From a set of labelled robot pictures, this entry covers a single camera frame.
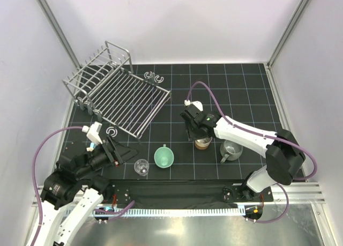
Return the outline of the cream cup with cork band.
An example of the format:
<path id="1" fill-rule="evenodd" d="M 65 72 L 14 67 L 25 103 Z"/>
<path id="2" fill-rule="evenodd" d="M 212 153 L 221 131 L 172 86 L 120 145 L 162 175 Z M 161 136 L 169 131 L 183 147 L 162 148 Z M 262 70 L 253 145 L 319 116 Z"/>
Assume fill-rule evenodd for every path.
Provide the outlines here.
<path id="1" fill-rule="evenodd" d="M 208 148 L 211 141 L 212 141 L 212 138 L 203 138 L 203 139 L 195 140 L 195 147 L 199 150 L 205 150 Z"/>

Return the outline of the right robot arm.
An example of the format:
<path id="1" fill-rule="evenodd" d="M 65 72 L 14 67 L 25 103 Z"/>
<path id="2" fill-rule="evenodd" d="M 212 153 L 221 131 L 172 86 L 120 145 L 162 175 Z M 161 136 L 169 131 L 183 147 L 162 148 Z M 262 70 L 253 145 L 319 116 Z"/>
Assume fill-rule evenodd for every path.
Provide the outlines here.
<path id="1" fill-rule="evenodd" d="M 189 105 L 180 116 L 189 140 L 218 138 L 248 148 L 265 159 L 265 166 L 251 172 L 239 188 L 242 197 L 254 201 L 263 190 L 275 185 L 290 185 L 305 161 L 305 155 L 288 130 L 266 131 L 237 122 L 217 111 L 205 113 Z"/>

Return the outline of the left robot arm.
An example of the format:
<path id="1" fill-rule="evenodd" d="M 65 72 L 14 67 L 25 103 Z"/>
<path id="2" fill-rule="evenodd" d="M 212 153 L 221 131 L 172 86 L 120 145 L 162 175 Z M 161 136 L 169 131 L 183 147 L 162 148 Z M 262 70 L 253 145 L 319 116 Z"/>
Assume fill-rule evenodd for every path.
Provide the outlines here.
<path id="1" fill-rule="evenodd" d="M 27 244 L 70 245 L 98 204 L 116 204 L 115 186 L 98 170 L 118 167 L 137 155 L 136 149 L 108 137 L 73 158 L 60 157 L 42 190 L 35 191 L 39 214 Z"/>

